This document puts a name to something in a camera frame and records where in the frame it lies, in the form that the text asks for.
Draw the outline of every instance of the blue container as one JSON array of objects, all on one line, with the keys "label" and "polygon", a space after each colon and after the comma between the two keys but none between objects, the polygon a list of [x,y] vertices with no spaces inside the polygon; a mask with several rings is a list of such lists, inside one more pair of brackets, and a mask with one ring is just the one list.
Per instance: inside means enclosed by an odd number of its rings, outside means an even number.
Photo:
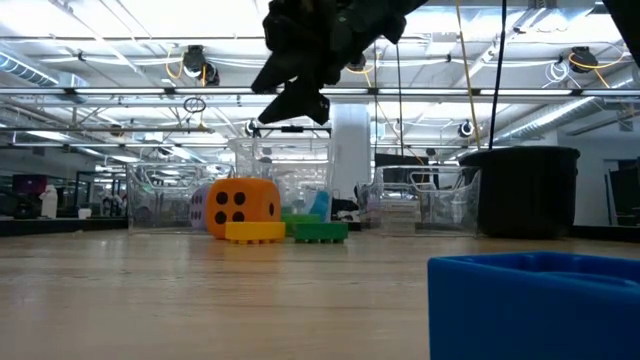
[{"label": "blue container", "polygon": [[428,281],[431,360],[640,359],[640,261],[434,258]]}]

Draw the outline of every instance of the black trash can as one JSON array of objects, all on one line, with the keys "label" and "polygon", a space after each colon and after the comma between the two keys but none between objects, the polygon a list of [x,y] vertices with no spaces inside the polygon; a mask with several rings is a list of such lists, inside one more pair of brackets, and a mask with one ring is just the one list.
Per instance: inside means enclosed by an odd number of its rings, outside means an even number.
[{"label": "black trash can", "polygon": [[580,152],[528,146],[476,152],[460,165],[482,169],[478,225],[491,237],[550,239],[563,236],[575,216]]}]

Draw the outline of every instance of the green block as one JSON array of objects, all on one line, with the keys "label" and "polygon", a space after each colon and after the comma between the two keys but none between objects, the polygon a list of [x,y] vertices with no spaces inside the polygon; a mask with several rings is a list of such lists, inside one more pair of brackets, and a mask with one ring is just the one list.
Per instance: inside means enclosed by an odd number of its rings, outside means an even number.
[{"label": "green block", "polygon": [[296,224],[293,237],[296,243],[342,243],[349,236],[349,226],[344,223]]},{"label": "green block", "polygon": [[299,214],[282,214],[282,222],[287,224],[286,232],[287,236],[293,236],[295,233],[296,225],[303,223],[321,223],[322,217],[320,215],[299,215]]}]

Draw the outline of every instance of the orange dice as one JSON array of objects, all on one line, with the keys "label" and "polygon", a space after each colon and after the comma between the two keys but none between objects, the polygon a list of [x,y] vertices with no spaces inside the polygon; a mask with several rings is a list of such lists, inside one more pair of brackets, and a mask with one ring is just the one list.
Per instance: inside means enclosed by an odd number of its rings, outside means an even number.
[{"label": "orange dice", "polygon": [[280,192],[270,180],[216,180],[209,190],[206,206],[207,230],[216,239],[224,239],[227,222],[280,221]]}]

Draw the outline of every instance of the yellow block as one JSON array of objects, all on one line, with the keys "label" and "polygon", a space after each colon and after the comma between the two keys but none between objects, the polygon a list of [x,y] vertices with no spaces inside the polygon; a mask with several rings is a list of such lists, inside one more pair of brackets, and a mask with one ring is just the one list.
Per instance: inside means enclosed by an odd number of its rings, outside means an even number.
[{"label": "yellow block", "polygon": [[285,228],[283,222],[228,222],[225,239],[238,244],[281,242]]}]

